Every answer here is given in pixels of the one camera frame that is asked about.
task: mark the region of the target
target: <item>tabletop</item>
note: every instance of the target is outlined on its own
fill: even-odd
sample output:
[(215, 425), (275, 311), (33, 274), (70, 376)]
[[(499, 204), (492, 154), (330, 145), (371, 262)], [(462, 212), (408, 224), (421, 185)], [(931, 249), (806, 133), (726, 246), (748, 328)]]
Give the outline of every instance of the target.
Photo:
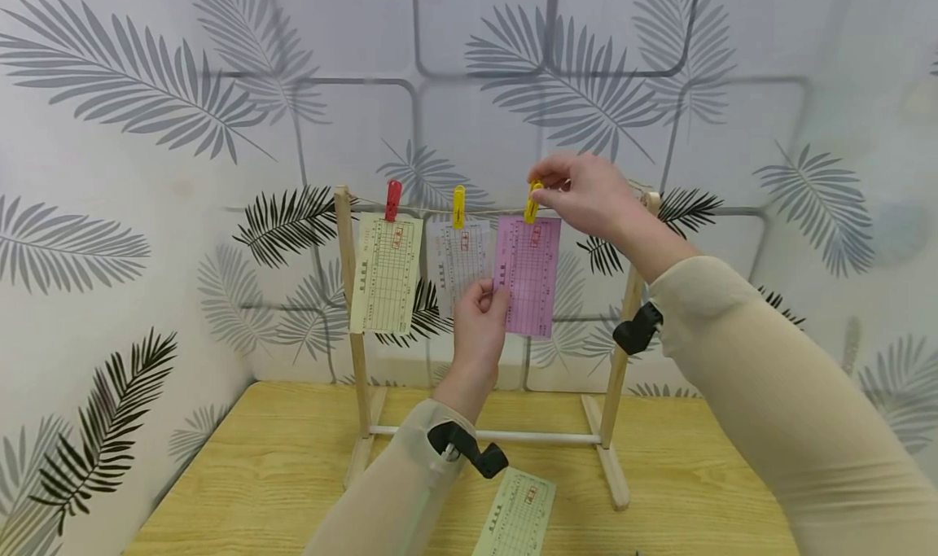
[[(390, 388), (381, 424), (400, 424), (426, 396)], [(495, 391), (479, 428), (589, 431), (579, 395), (518, 391)], [(356, 436), (353, 387), (253, 384), (124, 555), (296, 556), (339, 499)], [(797, 555), (778, 503), (702, 400), (623, 397), (613, 439), (631, 488), (622, 512), (596, 451), (500, 445), (513, 467), (557, 484), (545, 556)], [(471, 554), (501, 479), (463, 470), (427, 555)]]

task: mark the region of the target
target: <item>yellow clothespin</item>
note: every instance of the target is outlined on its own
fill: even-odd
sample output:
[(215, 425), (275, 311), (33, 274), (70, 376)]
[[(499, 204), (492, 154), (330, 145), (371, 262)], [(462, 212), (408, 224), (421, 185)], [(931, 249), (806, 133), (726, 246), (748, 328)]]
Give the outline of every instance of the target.
[(528, 190), (528, 203), (524, 206), (524, 221), (528, 224), (533, 224), (533, 219), (537, 216), (537, 203), (531, 199), (531, 192), (540, 190), (543, 186), (539, 181), (531, 182), (530, 190)]
[(462, 221), (467, 212), (467, 188), (456, 186), (453, 190), (453, 228), (462, 229)]

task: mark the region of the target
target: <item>wall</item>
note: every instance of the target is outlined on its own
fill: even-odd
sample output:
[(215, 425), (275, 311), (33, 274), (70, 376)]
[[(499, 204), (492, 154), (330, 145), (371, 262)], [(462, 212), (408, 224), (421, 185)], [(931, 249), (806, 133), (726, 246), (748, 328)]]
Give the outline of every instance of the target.
[[(671, 192), (938, 476), (930, 2), (0, 0), (0, 556), (116, 554), (252, 379), (351, 383), (334, 185), (520, 207), (557, 149)], [(499, 387), (603, 390), (627, 272), (563, 229), (581, 320)], [(425, 288), (372, 383), (446, 371)], [(698, 395), (658, 348), (625, 391)]]

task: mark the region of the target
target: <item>black clamp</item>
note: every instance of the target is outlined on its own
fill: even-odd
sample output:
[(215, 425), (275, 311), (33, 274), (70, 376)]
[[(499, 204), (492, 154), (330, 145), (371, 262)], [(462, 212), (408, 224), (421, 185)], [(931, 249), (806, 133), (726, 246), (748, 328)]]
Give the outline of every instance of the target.
[(644, 304), (635, 317), (619, 324), (612, 332), (612, 339), (628, 354), (637, 354), (648, 348), (655, 330), (664, 322), (661, 312), (651, 302)]
[(479, 451), (476, 439), (456, 422), (443, 422), (427, 432), (427, 440), (442, 455), (450, 444), (458, 450), (487, 479), (498, 475), (508, 466), (508, 457), (497, 444), (489, 444)]

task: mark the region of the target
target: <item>string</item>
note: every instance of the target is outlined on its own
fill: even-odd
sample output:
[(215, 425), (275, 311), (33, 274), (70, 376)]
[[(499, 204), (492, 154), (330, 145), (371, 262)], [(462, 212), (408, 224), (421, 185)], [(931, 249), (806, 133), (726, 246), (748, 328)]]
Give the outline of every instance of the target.
[[(632, 180), (629, 180), (629, 186), (631, 186), (632, 190), (639, 190), (642, 193), (647, 192), (649, 190), (654, 190), (652, 186), (639, 184), (638, 182), (634, 182)], [(377, 200), (374, 200), (374, 199), (362, 198), (361, 196), (356, 196), (355, 194), (352, 194), (351, 192), (349, 194), (352, 199), (357, 199), (358, 202), (364, 202), (367, 204), (375, 204), (378, 206), (384, 206), (385, 204), (387, 204), (387, 202), (377, 202)], [(452, 208), (450, 210), (433, 210), (432, 208), (418, 208), (415, 206), (402, 206), (402, 208), (405, 208), (407, 210), (412, 210), (414, 212), (430, 212), (431, 214), (452, 214), (453, 212)], [(541, 210), (553, 211), (554, 209), (549, 208), (547, 206), (541, 206)], [(467, 215), (512, 214), (513, 212), (524, 212), (524, 208), (508, 208), (505, 210), (467, 210), (465, 214)]]

